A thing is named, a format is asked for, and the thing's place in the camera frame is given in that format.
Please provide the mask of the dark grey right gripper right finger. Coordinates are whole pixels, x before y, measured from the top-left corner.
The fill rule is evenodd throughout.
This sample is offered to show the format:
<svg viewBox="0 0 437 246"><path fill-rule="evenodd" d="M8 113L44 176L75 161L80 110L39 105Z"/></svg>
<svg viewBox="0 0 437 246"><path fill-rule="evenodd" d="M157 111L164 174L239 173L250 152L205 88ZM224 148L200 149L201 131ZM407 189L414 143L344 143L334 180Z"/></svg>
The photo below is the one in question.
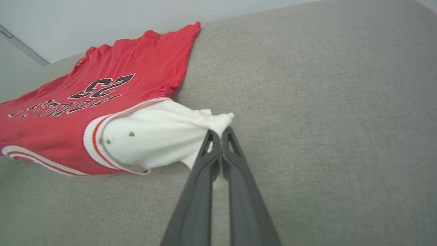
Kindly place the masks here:
<svg viewBox="0 0 437 246"><path fill-rule="evenodd" d="M223 176L228 182L230 244L281 246L265 202L231 127L222 136Z"/></svg>

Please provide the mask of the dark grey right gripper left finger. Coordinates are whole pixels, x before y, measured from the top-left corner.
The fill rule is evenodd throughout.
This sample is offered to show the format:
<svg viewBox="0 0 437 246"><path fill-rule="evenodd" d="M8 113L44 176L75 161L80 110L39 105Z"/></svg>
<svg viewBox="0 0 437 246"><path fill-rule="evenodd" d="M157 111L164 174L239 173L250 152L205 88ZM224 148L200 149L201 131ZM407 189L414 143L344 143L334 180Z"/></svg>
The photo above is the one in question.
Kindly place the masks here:
<svg viewBox="0 0 437 246"><path fill-rule="evenodd" d="M219 172L220 137L209 130L161 240L161 246L209 246L212 189Z"/></svg>

